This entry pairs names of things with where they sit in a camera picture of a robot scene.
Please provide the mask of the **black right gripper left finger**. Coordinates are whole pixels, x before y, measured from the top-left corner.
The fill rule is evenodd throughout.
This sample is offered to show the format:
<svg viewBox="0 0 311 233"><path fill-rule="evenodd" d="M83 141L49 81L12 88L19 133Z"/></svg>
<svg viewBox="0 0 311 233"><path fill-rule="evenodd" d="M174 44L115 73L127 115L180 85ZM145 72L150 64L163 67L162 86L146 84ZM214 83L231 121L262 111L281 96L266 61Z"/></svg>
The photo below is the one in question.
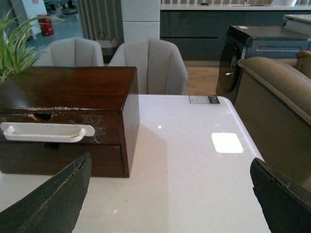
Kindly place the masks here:
<svg viewBox="0 0 311 233"><path fill-rule="evenodd" d="M70 233L87 195L92 158L87 152L0 213L2 233Z"/></svg>

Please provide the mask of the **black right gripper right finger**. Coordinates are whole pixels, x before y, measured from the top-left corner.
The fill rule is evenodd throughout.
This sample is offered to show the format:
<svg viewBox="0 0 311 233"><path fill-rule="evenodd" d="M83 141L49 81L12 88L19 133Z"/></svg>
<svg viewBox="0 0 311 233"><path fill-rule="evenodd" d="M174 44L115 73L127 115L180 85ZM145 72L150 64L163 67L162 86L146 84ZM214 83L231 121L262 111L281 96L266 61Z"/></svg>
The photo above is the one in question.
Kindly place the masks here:
<svg viewBox="0 0 311 233"><path fill-rule="evenodd" d="M259 158L253 159L250 176L254 194L272 233L311 231L311 193Z"/></svg>

